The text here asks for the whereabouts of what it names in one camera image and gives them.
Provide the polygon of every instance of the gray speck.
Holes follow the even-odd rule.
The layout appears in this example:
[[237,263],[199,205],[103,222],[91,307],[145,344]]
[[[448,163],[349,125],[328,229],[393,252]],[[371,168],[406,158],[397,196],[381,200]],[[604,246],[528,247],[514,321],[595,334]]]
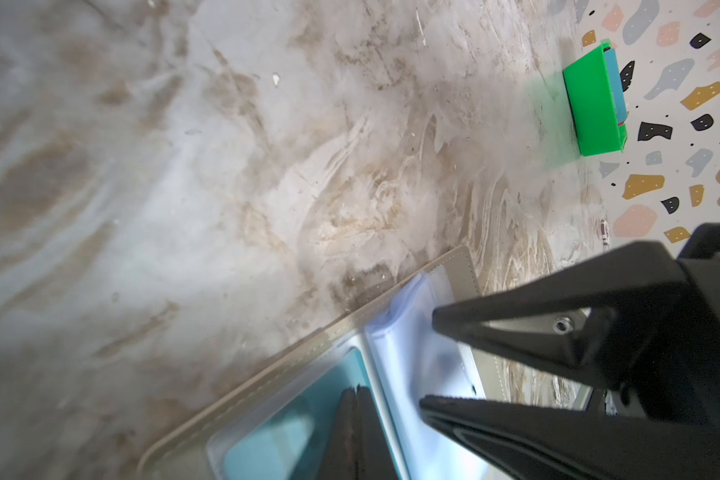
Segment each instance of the gray speck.
[[706,148],[700,148],[699,151],[691,155],[691,158],[686,160],[686,165],[693,168],[691,177],[696,178],[701,175],[702,170],[704,170],[704,167],[707,166],[711,159],[712,151]]
[[[562,12],[565,10],[566,4],[567,0],[551,0],[549,5],[547,5],[547,14],[551,16]],[[576,7],[576,17],[580,20],[578,7]]]
[[693,65],[693,59],[686,58],[664,67],[664,70],[661,72],[661,76],[659,76],[658,82],[656,82],[656,85],[654,85],[651,91],[646,94],[644,99],[653,100],[661,92],[667,90],[668,88],[677,90],[688,76],[688,73],[690,73]]
[[648,155],[646,155],[646,165],[658,165],[661,163],[661,152],[660,151],[652,151]]
[[581,23],[581,19],[584,18],[584,12],[586,6],[589,5],[590,0],[576,0],[574,7],[576,8],[576,23]]
[[637,8],[637,12],[630,17],[624,24],[624,44],[632,45],[637,42],[643,33],[648,29],[650,24],[659,14],[659,0],[643,0]]
[[616,168],[619,167],[621,164],[613,164],[611,162],[600,162],[600,175],[603,176],[603,178],[607,177],[608,175],[612,174]]

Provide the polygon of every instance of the green block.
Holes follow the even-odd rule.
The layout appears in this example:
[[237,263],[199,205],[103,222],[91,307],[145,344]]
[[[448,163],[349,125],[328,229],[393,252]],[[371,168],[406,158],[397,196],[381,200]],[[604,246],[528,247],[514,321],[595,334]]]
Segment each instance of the green block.
[[626,143],[626,126],[619,126],[616,120],[605,48],[610,48],[610,41],[603,40],[598,48],[563,70],[579,150],[584,156],[623,150]]

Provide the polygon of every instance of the beige tray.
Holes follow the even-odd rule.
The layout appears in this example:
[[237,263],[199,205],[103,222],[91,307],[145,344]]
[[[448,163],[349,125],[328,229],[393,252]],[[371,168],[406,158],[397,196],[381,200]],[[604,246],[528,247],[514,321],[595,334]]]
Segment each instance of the beige tray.
[[[416,274],[432,271],[440,265],[448,274],[456,302],[468,300],[480,294],[472,267],[472,259],[466,246],[454,248],[424,266]],[[150,480],[178,480],[180,478],[213,480],[214,476],[206,454],[206,445],[211,436],[234,418],[244,416],[255,404],[260,402],[261,398],[267,398],[277,392],[307,364],[332,345],[347,335],[354,334],[373,320],[377,314],[386,310],[395,293],[414,275],[355,312],[310,336],[279,360],[149,447],[139,461],[140,476]],[[480,351],[474,351],[473,355],[486,397],[504,399],[505,393],[495,358]]]

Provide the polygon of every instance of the debris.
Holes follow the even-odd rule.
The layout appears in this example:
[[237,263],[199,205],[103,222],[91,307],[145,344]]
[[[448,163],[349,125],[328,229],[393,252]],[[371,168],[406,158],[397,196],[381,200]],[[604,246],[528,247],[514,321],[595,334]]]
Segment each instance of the debris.
[[418,30],[422,33],[422,43],[427,46],[427,38],[424,36],[424,29],[422,28],[422,20],[418,17],[418,8],[416,8],[416,22],[418,23]]
[[715,82],[705,87],[694,88],[690,95],[685,97],[681,101],[681,103],[688,110],[693,110],[694,108],[698,108],[699,106],[701,106],[702,104],[704,104],[718,94],[720,94],[720,82]]
[[688,187],[691,192],[691,206],[701,205],[701,200],[704,198],[704,186],[703,185],[692,185]]
[[600,221],[600,238],[603,240],[603,246],[610,245],[610,229],[608,228],[608,220]]
[[664,235],[671,244],[675,244],[681,240],[685,240],[686,238],[691,238],[691,234],[689,234],[688,230],[686,230],[682,226],[676,226],[671,230],[667,230],[666,232],[664,232]]
[[625,200],[637,197],[646,192],[658,190],[664,187],[663,175],[630,175],[624,184],[624,194],[621,196]]

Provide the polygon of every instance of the marble surface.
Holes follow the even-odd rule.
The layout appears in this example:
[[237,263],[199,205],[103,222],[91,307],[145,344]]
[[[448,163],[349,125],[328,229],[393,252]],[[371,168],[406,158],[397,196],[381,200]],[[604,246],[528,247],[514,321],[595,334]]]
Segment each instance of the marble surface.
[[575,22],[558,0],[0,2],[0,478],[132,478],[453,246],[484,292],[600,252]]

